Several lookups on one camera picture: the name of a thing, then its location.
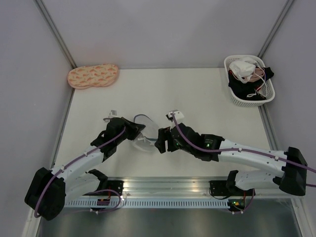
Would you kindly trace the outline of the pink garment in basket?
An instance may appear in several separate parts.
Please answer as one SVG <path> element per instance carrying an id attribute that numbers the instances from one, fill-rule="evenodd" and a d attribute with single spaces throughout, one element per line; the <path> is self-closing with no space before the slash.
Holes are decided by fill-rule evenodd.
<path id="1" fill-rule="evenodd" d="M 256 68 L 252 75 L 250 76 L 248 82 L 256 82 L 262 80 L 265 77 L 265 71 L 263 68 Z"/>

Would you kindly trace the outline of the black garment in basket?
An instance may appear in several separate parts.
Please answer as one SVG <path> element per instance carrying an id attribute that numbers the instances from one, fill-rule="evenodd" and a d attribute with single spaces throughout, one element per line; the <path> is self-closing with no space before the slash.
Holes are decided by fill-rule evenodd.
<path id="1" fill-rule="evenodd" d="M 266 100 L 267 96 L 263 90 L 267 89 L 267 81 L 274 76 L 274 72 L 270 67 L 263 69 L 265 71 L 264 79 L 248 83 L 242 83 L 237 80 L 232 71 L 229 70 L 229 87 L 232 89 L 235 96 L 239 99 L 249 101 Z"/>

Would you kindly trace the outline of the pink patterned bra case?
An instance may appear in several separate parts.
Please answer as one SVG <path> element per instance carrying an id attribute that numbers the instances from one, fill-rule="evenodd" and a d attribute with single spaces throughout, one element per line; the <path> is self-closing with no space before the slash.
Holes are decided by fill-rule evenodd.
<path id="1" fill-rule="evenodd" d="M 68 73 L 68 84 L 74 89 L 108 87 L 119 77 L 119 68 L 114 64 L 81 66 Z"/>

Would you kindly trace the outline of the white plastic basket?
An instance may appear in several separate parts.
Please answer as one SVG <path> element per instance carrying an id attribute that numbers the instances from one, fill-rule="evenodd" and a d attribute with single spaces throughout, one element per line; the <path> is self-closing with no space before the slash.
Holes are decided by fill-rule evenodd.
<path id="1" fill-rule="evenodd" d="M 254 55 L 231 55 L 224 68 L 231 101 L 240 107 L 258 107 L 275 98 L 274 72 Z"/>

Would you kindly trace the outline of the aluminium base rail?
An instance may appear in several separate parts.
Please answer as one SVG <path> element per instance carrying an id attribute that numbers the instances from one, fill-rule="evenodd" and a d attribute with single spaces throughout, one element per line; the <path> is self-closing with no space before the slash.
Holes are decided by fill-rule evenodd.
<path id="1" fill-rule="evenodd" d="M 216 198 L 252 195 L 252 190 L 226 188 L 225 180 L 160 180 L 160 179 L 118 179 L 87 173 L 72 182 L 62 178 L 54 178 L 44 196 L 56 196 L 66 203 L 81 196 L 136 196 L 136 195 L 211 195 Z"/>

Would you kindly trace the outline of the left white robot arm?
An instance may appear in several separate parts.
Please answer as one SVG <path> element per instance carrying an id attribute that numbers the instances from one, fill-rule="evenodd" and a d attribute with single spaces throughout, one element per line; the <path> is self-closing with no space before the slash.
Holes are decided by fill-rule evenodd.
<path id="1" fill-rule="evenodd" d="M 107 192 L 107 176 L 94 169 L 110 156 L 124 140 L 135 140 L 145 129 L 123 117 L 111 118 L 89 147 L 77 158 L 52 169 L 40 168 L 34 174 L 24 202 L 34 217 L 54 219 L 70 201 L 88 193 Z"/>

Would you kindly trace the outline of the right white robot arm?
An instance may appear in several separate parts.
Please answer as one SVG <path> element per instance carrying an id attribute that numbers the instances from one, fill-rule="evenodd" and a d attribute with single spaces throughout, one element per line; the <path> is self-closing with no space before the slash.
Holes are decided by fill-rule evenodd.
<path id="1" fill-rule="evenodd" d="M 225 188 L 231 195 L 269 186 L 294 196 L 306 194 L 308 165 L 300 150 L 294 147 L 286 151 L 255 149 L 221 136 L 198 134 L 183 123 L 159 129 L 155 147 L 162 154 L 182 150 L 202 161 L 232 162 L 253 167 L 251 172 L 230 171 Z"/>

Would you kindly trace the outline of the white bra in basket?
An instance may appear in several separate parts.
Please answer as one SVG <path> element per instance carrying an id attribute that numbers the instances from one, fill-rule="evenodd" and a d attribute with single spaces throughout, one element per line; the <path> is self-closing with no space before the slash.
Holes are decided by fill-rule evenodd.
<path id="1" fill-rule="evenodd" d="M 239 60 L 233 61 L 229 65 L 229 69 L 232 71 L 237 80 L 242 83 L 248 83 L 248 80 L 254 70 L 256 69 L 257 61 L 251 57 L 245 56 Z"/>

